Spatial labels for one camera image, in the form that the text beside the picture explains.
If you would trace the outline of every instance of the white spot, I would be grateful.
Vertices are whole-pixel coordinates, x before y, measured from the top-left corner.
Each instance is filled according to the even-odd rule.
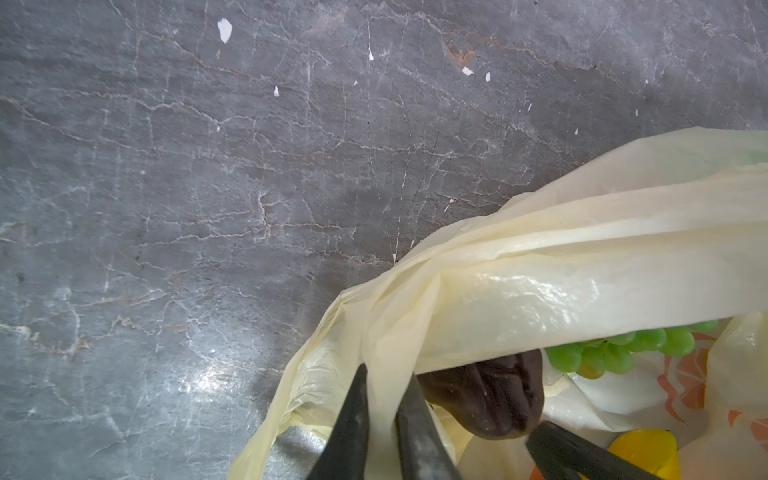
[[[232,35],[232,24],[226,18],[222,18],[216,25],[219,26],[219,38],[222,42],[227,43],[230,40],[230,35]]]

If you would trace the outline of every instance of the plastic bag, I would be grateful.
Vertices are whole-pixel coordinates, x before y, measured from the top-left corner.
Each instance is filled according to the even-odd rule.
[[[412,372],[767,311],[767,162],[766,132],[673,132],[631,142],[495,214],[434,232],[390,271],[333,302],[286,367],[229,479],[261,478],[276,435],[289,426],[327,437],[361,362],[369,369],[366,477],[399,478],[392,422]],[[683,478],[719,478],[688,472],[729,435],[748,442],[745,432],[768,417],[766,320],[755,315],[734,320],[714,343],[707,380],[714,386],[697,421],[678,413],[680,422],[665,408],[660,353],[645,354],[625,376],[581,381],[549,372],[545,415],[603,443],[610,432],[674,420],[683,424],[675,430]],[[673,366],[666,368],[669,376]],[[450,415],[435,416],[466,480],[530,474],[520,440],[480,441]],[[720,427],[729,422],[726,434]],[[477,473],[482,457],[496,459],[500,476]],[[768,471],[765,461],[740,460],[760,467],[755,472]]]

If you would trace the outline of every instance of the marble countertop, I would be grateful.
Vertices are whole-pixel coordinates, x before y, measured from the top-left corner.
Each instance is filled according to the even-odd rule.
[[[340,290],[633,139],[768,127],[760,0],[2,10],[8,480],[223,478]]]

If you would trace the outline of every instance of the yellow object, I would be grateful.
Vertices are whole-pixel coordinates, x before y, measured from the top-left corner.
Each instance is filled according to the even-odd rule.
[[[680,480],[677,440],[666,430],[633,430],[619,435],[608,451],[663,480]]]

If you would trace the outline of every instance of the dark brown object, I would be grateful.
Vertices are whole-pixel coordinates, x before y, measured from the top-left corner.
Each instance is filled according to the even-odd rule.
[[[418,376],[427,401],[488,440],[532,432],[544,407],[541,350]]]

